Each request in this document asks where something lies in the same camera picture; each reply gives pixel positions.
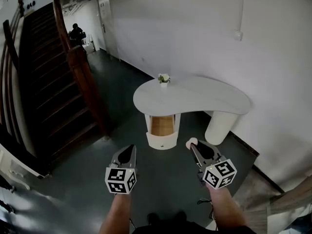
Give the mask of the dark wooden staircase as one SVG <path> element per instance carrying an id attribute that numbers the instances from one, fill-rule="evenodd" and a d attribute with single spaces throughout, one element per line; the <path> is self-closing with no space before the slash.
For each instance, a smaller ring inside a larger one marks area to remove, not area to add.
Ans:
<path id="1" fill-rule="evenodd" d="M 82 144 L 104 136 L 69 68 L 53 2 L 0 20 L 0 150 L 38 178 Z"/>

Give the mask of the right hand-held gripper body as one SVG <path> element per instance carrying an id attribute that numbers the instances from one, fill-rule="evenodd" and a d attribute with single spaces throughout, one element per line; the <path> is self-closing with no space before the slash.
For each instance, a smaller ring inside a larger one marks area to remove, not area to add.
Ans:
<path id="1" fill-rule="evenodd" d="M 206 167 L 201 167 L 197 176 L 204 186 L 210 185 L 214 189 L 220 189 L 231 184 L 237 174 L 237 169 L 230 159 L 221 156 Z"/>

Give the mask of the large white wooden drawer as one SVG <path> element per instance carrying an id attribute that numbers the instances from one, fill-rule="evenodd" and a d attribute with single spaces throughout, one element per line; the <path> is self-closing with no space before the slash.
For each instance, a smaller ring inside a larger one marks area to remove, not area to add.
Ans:
<path id="1" fill-rule="evenodd" d="M 175 130 L 175 116 L 154 117 L 150 116 L 148 144 L 157 150 L 169 150 L 176 146 L 178 132 Z"/>

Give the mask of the person's left forearm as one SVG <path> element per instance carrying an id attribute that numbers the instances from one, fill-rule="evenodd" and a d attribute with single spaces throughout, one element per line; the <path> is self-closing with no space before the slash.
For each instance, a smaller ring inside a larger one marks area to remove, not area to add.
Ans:
<path id="1" fill-rule="evenodd" d="M 129 234 L 130 211 L 131 195 L 115 195 L 108 215 L 101 225 L 99 234 Z"/>

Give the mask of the white curved desk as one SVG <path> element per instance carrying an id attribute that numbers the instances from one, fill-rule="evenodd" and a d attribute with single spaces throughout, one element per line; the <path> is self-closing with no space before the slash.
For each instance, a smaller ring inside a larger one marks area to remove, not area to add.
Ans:
<path id="1" fill-rule="evenodd" d="M 212 145 L 223 142 L 237 118 L 247 114 L 251 103 L 247 95 L 224 82 L 204 77 L 175 78 L 166 88 L 157 79 L 140 85 L 133 96 L 135 107 L 144 114 L 147 131 L 150 116 L 175 116 L 179 133 L 181 114 L 212 112 L 205 140 Z"/>

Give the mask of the brown wooden stair banister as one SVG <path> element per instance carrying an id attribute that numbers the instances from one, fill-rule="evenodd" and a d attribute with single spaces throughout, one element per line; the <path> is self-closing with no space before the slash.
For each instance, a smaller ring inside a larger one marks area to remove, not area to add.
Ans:
<path id="1" fill-rule="evenodd" d="M 53 8 L 59 37 L 74 80 L 95 122 L 100 127 L 103 135 L 108 137 L 112 131 L 111 119 L 92 77 L 87 56 L 81 46 L 73 47 L 71 45 L 63 19 L 60 0 L 53 1 Z"/>

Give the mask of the small pale round object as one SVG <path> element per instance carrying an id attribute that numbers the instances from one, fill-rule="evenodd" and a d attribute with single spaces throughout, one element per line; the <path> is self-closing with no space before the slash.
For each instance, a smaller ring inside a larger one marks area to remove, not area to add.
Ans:
<path id="1" fill-rule="evenodd" d="M 195 137 L 190 138 L 187 142 L 186 142 L 186 147 L 187 149 L 191 150 L 194 155 L 196 155 L 198 149 L 197 149 L 197 145 L 198 145 L 198 139 Z"/>

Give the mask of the white door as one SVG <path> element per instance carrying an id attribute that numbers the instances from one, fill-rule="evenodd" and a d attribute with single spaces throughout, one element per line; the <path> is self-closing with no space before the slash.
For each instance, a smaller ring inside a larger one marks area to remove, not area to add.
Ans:
<path id="1" fill-rule="evenodd" d="M 113 56 L 116 59 L 120 59 L 117 39 L 115 35 L 114 22 L 110 7 L 110 0 L 97 0 L 97 3 L 106 52 L 110 56 Z"/>

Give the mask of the white potted flower plant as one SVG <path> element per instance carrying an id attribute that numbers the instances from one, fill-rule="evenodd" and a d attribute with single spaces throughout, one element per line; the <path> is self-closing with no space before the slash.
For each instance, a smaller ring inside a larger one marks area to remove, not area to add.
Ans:
<path id="1" fill-rule="evenodd" d="M 171 82 L 171 78 L 168 74 L 159 74 L 158 81 L 160 83 L 161 88 L 166 88 L 168 83 Z"/>

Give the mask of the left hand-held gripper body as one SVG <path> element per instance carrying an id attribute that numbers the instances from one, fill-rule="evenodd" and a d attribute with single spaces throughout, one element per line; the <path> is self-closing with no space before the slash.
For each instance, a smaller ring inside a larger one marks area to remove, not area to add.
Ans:
<path id="1" fill-rule="evenodd" d="M 135 163 L 121 164 L 114 160 L 106 168 L 105 183 L 112 194 L 130 194 L 136 182 Z"/>

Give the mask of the person's black shoe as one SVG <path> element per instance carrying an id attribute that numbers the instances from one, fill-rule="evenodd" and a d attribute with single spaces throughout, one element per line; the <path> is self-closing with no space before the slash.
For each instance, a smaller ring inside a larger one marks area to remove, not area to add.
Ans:
<path id="1" fill-rule="evenodd" d="M 155 225 L 160 221 L 159 216 L 156 213 L 150 213 L 147 215 L 148 225 Z"/>
<path id="2" fill-rule="evenodd" d="M 184 211 L 179 211 L 175 217 L 174 217 L 174 220 L 176 222 L 179 222 L 179 223 L 184 223 L 187 221 L 187 215 Z"/>

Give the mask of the person's right forearm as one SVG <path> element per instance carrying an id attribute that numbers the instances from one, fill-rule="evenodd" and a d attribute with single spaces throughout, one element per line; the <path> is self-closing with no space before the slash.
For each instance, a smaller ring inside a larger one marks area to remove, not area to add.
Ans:
<path id="1" fill-rule="evenodd" d="M 216 226 L 219 231 L 247 226 L 242 210 L 237 206 L 226 187 L 215 189 L 208 183 L 206 183 L 206 187 L 210 192 Z"/>

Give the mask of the person's black clothing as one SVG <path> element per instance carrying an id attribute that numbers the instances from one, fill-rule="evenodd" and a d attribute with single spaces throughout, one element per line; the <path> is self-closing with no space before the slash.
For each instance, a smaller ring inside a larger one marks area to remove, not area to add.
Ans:
<path id="1" fill-rule="evenodd" d="M 256 234 L 247 226 L 212 231 L 194 222 L 160 220 L 151 225 L 136 228 L 132 234 Z"/>

